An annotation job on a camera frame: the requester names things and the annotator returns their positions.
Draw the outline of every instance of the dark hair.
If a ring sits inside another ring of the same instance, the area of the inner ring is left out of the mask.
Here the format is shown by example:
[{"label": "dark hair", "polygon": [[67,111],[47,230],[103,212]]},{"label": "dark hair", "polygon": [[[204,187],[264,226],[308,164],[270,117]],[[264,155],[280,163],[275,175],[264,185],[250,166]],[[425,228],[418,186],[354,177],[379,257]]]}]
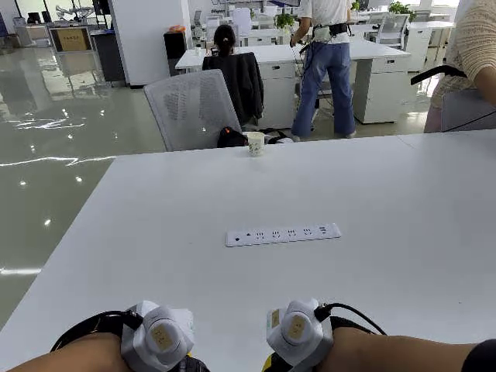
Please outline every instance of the dark hair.
[{"label": "dark hair", "polygon": [[219,48],[219,56],[227,57],[236,44],[236,36],[230,25],[221,25],[217,28],[214,35],[214,43]]}]

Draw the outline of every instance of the white sleeve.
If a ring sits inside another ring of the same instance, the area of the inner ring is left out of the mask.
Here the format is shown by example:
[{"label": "white sleeve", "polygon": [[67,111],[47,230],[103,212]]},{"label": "white sleeve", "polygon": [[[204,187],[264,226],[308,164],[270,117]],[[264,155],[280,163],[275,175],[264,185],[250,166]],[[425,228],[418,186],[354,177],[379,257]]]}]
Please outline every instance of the white sleeve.
[{"label": "white sleeve", "polygon": [[300,9],[298,12],[300,18],[312,18],[312,0],[301,0]]}]

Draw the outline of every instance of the paper cup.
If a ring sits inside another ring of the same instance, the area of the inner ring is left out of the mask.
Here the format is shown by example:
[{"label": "paper cup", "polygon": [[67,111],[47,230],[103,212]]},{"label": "paper cup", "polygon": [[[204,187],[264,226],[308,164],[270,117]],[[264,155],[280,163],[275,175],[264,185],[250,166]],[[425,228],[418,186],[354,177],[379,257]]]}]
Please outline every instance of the paper cup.
[{"label": "paper cup", "polygon": [[262,132],[248,132],[248,147],[252,157],[260,157],[264,154],[265,135]]}]

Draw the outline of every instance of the white shirt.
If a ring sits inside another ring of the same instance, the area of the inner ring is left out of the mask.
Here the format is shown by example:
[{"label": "white shirt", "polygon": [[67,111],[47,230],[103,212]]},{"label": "white shirt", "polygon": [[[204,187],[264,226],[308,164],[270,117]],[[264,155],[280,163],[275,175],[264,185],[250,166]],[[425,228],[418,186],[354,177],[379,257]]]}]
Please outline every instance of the white shirt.
[{"label": "white shirt", "polygon": [[[348,21],[351,0],[301,0],[298,14],[311,18],[312,25],[336,25]],[[349,43],[348,33],[340,33],[331,43]]]}]

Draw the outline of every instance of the blue jeans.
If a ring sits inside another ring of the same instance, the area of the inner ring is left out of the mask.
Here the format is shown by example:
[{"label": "blue jeans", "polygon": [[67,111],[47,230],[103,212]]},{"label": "blue jeans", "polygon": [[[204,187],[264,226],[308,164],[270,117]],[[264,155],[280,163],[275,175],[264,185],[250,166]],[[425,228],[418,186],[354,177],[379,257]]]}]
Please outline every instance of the blue jeans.
[{"label": "blue jeans", "polygon": [[350,87],[350,44],[313,43],[307,52],[301,86],[301,99],[291,132],[306,137],[312,131],[315,100],[322,80],[329,74],[334,104],[334,132],[348,135],[355,131]]}]

